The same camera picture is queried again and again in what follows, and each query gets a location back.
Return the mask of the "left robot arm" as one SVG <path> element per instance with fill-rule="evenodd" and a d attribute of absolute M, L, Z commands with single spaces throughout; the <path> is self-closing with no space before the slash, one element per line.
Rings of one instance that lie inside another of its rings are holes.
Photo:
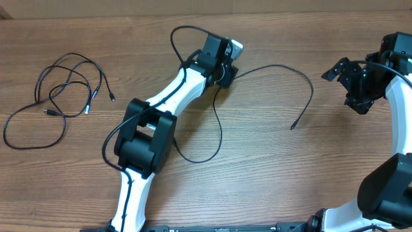
<path fill-rule="evenodd" d="M 122 183 L 108 231 L 143 228 L 150 185 L 170 154 L 177 117 L 209 86 L 231 85 L 238 72 L 232 63 L 242 51 L 238 41 L 210 34 L 202 49 L 182 61 L 177 76 L 160 93 L 129 102 L 114 146 Z"/>

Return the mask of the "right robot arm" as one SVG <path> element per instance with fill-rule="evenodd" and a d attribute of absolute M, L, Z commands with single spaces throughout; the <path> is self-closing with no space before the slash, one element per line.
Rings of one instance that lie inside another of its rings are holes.
<path fill-rule="evenodd" d="M 307 231 L 388 231 L 411 227 L 411 35 L 384 36 L 380 50 L 363 61 L 340 59 L 321 76 L 346 89 L 345 105 L 360 115 L 380 98 L 391 112 L 390 158 L 361 182 L 357 198 L 322 209 Z"/>

